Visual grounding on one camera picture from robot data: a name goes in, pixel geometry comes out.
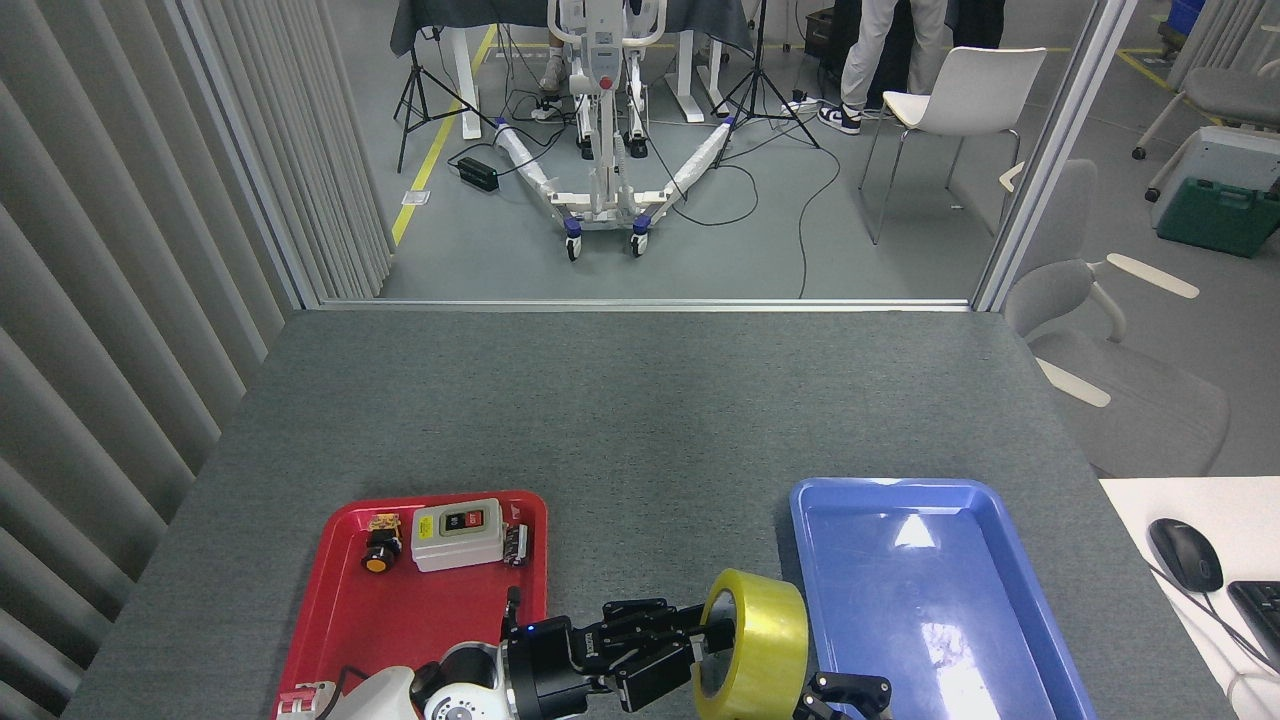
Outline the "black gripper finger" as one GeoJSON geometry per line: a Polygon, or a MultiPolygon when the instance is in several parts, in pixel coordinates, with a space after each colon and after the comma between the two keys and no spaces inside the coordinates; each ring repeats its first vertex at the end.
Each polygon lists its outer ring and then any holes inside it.
{"type": "Polygon", "coordinates": [[[887,678],[845,673],[815,673],[810,679],[810,700],[831,707],[831,719],[852,719],[841,710],[850,707],[864,719],[892,719],[892,685],[887,678]]]}

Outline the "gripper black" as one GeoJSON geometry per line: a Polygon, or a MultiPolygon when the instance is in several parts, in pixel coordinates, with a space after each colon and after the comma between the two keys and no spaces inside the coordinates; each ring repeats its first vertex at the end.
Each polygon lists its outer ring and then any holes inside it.
{"type": "MultiPolygon", "coordinates": [[[[513,623],[503,630],[500,660],[513,719],[567,719],[585,714],[588,697],[612,691],[625,712],[636,712],[692,678],[694,643],[707,651],[735,644],[732,618],[709,620],[707,606],[677,607],[663,598],[611,601],[602,606],[603,683],[575,665],[567,618],[513,623]]],[[[799,700],[796,720],[831,719],[822,700],[799,700]]]]}

